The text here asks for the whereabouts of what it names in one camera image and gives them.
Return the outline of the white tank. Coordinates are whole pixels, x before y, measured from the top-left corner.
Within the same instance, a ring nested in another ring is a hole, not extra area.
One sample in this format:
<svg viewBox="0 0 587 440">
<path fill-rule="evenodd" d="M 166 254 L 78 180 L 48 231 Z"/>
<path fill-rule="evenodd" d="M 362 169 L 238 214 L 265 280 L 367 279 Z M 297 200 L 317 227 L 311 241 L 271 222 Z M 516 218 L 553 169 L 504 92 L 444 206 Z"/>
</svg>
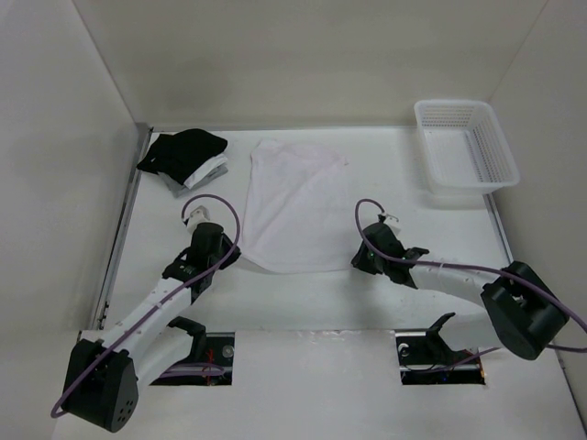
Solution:
<svg viewBox="0 0 587 440">
<path fill-rule="evenodd" d="M 188 178 L 184 181 L 183 185 L 186 188 L 193 189 L 193 187 L 205 178 L 210 172 L 216 168 L 225 165 L 228 161 L 228 157 L 225 154 L 216 155 L 202 165 L 200 165 Z"/>
<path fill-rule="evenodd" d="M 251 153 L 244 257 L 280 274 L 345 270 L 354 240 L 348 165 L 331 148 L 262 140 Z"/>
</svg>

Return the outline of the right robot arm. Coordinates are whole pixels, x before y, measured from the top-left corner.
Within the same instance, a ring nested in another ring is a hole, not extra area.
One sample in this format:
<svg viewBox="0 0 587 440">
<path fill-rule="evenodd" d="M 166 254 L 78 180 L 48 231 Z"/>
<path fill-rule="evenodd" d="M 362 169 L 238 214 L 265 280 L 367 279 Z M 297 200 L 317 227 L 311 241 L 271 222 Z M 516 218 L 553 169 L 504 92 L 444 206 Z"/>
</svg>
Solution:
<svg viewBox="0 0 587 440">
<path fill-rule="evenodd" d="M 351 260 L 353 268 L 481 306 L 500 346 L 522 359 L 536 359 L 570 319 L 552 303 L 554 294 L 523 262 L 515 261 L 496 272 L 468 269 L 426 248 L 405 248 L 383 222 L 367 226 L 362 234 L 365 239 Z"/>
</svg>

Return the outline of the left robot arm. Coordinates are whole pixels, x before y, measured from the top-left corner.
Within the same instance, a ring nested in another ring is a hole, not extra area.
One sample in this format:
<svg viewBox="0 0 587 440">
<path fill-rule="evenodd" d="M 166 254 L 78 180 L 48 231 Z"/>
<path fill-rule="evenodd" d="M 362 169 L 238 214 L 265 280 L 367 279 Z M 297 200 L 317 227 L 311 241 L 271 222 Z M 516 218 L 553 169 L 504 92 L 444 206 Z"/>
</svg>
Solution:
<svg viewBox="0 0 587 440">
<path fill-rule="evenodd" d="M 116 433 L 135 411 L 140 392 L 169 367 L 180 360 L 189 366 L 201 362 L 205 328 L 181 314 L 211 285 L 215 272 L 238 257 L 221 225 L 197 225 L 190 246 L 132 313 L 95 340 L 76 343 L 52 417 L 70 413 Z"/>
</svg>

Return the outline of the grey folded tank top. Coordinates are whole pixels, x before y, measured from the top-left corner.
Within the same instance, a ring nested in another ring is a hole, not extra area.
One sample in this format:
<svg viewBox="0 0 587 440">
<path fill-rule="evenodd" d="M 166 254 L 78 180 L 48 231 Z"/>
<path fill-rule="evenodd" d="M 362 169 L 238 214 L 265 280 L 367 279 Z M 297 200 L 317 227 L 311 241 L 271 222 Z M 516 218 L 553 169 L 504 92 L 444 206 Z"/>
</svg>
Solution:
<svg viewBox="0 0 587 440">
<path fill-rule="evenodd" d="M 217 179 L 227 173 L 228 173 L 227 166 L 220 165 L 220 166 L 216 167 L 215 169 L 211 170 L 210 172 L 208 172 L 201 181 L 197 182 L 191 188 L 188 188 L 187 186 L 178 183 L 177 181 L 175 181 L 174 179 L 172 179 L 170 176 L 168 176 L 165 173 L 159 173 L 158 176 L 161 178 L 163 183 L 167 186 L 167 188 L 171 192 L 172 196 L 174 198 L 179 198 L 179 197 L 182 197 L 192 191 L 198 190 L 198 189 L 206 186 L 210 182 L 214 181 L 215 179 Z"/>
</svg>

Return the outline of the white folded tank top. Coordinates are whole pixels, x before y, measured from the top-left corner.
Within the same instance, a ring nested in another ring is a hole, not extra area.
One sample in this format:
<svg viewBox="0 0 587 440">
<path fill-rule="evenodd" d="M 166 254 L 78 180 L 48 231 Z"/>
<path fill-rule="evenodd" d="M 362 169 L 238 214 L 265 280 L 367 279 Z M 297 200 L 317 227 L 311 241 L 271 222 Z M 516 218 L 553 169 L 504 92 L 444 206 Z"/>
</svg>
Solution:
<svg viewBox="0 0 587 440">
<path fill-rule="evenodd" d="M 225 165 L 228 161 L 228 157 L 225 154 L 216 155 L 202 165 L 200 165 L 188 178 L 184 181 L 183 185 L 186 188 L 193 189 L 193 187 L 205 178 L 210 172 L 216 168 Z"/>
</svg>

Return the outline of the black folded tank top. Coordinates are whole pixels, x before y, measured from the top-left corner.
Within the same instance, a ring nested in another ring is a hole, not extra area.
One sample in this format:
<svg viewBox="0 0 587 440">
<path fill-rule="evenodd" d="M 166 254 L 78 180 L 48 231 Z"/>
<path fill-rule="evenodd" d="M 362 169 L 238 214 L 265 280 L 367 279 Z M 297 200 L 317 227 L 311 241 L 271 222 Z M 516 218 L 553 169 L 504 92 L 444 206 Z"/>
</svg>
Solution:
<svg viewBox="0 0 587 440">
<path fill-rule="evenodd" d="M 137 169 L 151 174 L 162 173 L 185 184 L 206 162 L 223 154 L 227 146 L 226 139 L 200 128 L 159 135 Z"/>
</svg>

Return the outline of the white plastic basket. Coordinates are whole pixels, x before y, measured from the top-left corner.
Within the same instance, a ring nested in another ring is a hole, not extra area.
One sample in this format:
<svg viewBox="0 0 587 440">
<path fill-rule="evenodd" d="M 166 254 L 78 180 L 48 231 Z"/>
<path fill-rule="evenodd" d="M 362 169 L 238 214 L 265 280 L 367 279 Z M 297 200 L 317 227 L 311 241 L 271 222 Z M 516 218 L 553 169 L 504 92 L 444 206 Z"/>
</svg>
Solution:
<svg viewBox="0 0 587 440">
<path fill-rule="evenodd" d="M 520 182 L 493 108 L 483 101 L 430 99 L 414 105 L 426 179 L 439 196 L 477 196 Z"/>
</svg>

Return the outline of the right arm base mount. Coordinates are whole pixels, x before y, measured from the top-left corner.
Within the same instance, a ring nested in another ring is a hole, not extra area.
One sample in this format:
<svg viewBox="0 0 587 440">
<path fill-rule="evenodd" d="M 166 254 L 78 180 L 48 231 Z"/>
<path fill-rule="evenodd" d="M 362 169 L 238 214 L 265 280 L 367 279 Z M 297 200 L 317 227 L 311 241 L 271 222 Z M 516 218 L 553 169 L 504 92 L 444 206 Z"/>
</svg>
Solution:
<svg viewBox="0 0 587 440">
<path fill-rule="evenodd" d="M 400 380 L 405 386 L 484 385 L 478 349 L 455 351 L 440 335 L 455 313 L 441 315 L 428 328 L 402 330 L 395 334 Z"/>
</svg>

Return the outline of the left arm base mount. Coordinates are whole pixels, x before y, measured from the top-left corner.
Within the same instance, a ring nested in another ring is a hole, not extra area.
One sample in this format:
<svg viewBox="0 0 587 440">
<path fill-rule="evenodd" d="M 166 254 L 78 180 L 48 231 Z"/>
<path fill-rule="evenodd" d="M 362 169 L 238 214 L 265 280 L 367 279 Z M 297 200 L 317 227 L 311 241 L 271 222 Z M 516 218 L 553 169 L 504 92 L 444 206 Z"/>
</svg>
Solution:
<svg viewBox="0 0 587 440">
<path fill-rule="evenodd" d="M 151 386 L 230 386 L 236 337 L 234 333 L 208 333 L 203 324 L 185 317 L 168 326 L 191 338 L 190 353 L 173 364 Z"/>
</svg>

